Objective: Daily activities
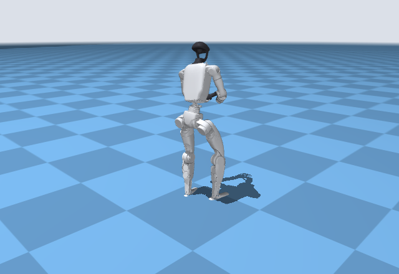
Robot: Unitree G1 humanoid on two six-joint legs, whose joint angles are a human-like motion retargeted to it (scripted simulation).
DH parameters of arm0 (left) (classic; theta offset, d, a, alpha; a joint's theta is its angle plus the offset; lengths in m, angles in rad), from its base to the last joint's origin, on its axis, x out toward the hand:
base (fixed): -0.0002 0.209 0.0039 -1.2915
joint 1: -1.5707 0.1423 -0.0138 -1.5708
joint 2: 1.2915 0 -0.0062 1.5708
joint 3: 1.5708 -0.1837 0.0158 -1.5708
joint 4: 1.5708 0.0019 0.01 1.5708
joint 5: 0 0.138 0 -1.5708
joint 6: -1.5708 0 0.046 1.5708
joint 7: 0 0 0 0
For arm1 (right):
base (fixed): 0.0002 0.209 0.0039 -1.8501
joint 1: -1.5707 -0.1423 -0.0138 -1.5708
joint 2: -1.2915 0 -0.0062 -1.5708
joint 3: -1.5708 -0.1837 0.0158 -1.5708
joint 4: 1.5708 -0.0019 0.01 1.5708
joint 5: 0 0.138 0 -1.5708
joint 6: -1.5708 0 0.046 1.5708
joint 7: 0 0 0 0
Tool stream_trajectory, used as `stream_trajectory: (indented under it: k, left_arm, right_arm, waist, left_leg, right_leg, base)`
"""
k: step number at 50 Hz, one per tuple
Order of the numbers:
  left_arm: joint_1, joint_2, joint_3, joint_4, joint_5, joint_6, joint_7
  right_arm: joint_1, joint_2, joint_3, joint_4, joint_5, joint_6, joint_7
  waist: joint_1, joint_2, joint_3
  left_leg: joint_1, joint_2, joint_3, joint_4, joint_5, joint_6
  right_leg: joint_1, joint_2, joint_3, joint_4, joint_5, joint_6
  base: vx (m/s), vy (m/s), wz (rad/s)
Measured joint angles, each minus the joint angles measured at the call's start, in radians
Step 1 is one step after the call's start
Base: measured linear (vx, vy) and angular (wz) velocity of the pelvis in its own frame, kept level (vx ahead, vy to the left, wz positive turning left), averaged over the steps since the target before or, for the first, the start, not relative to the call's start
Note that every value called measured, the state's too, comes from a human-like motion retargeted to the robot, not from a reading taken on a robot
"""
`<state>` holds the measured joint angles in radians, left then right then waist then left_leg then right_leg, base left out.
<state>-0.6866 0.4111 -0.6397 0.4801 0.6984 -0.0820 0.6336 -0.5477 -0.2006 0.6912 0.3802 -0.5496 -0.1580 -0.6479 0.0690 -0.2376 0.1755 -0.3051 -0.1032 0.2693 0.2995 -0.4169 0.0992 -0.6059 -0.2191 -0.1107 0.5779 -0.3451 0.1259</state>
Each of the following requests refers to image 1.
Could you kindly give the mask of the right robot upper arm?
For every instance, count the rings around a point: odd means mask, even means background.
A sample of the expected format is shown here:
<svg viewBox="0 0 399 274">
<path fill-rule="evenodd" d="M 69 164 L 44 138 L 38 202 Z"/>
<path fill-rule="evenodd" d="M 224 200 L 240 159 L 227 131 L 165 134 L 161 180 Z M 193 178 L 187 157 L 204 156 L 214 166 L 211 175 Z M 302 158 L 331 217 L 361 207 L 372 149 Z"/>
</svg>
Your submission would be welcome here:
<svg viewBox="0 0 399 274">
<path fill-rule="evenodd" d="M 217 65 L 207 65 L 206 70 L 210 76 L 213 77 L 214 84 L 218 89 L 216 94 L 218 98 L 222 98 L 226 96 L 226 91 L 224 89 L 223 80 L 221 78 L 220 69 Z"/>
</svg>

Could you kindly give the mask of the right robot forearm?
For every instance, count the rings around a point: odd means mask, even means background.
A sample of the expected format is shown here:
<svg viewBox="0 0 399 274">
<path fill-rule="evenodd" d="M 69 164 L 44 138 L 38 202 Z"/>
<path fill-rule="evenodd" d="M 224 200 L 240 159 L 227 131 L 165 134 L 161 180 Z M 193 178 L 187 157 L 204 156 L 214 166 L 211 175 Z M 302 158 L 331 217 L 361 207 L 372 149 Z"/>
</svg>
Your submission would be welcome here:
<svg viewBox="0 0 399 274">
<path fill-rule="evenodd" d="M 226 91 L 226 90 L 225 90 Z M 222 97 L 222 98 L 217 98 L 216 102 L 218 102 L 219 104 L 222 103 L 227 97 L 227 92 L 226 92 L 226 96 Z"/>
</svg>

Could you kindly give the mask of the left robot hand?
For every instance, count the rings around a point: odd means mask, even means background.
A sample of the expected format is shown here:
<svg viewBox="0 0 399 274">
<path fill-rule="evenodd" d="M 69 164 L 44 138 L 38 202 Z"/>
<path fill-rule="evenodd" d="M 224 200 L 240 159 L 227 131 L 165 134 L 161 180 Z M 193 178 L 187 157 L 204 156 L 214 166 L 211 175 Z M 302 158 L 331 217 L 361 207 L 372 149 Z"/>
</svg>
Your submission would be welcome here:
<svg viewBox="0 0 399 274">
<path fill-rule="evenodd" d="M 215 96 L 217 96 L 216 93 L 208 94 L 207 100 L 209 100 L 209 99 L 211 100 L 212 97 L 215 97 Z"/>
</svg>

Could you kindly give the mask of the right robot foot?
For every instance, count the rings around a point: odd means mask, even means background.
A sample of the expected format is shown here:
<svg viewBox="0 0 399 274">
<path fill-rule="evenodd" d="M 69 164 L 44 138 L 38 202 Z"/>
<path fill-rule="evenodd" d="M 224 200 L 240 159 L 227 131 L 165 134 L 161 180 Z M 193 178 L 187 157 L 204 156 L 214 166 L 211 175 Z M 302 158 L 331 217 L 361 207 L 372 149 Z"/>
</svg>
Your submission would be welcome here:
<svg viewBox="0 0 399 274">
<path fill-rule="evenodd" d="M 229 193 L 228 192 L 223 192 L 223 193 L 219 193 L 219 194 L 217 194 L 217 195 L 219 195 L 219 197 L 218 198 L 216 198 L 216 199 L 219 199 L 219 198 L 222 198 L 222 197 L 224 197 L 224 196 L 227 196 L 227 195 L 229 195 Z M 209 198 L 209 200 L 216 200 L 216 199 L 214 199 L 214 196 L 211 196 L 210 198 Z"/>
</svg>

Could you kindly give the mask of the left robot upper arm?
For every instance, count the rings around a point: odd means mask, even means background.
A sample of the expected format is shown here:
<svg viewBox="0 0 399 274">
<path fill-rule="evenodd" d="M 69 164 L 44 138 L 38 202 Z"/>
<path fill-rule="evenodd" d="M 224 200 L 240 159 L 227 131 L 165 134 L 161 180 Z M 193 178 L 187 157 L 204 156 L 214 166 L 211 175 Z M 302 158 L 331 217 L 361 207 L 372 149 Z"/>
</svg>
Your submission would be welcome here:
<svg viewBox="0 0 399 274">
<path fill-rule="evenodd" d="M 183 77 L 184 77 L 184 70 L 185 70 L 185 69 L 183 69 L 183 70 L 181 70 L 181 71 L 179 72 L 179 77 L 180 77 L 180 81 L 181 81 L 181 91 L 182 91 L 182 94 L 183 94 Z"/>
</svg>

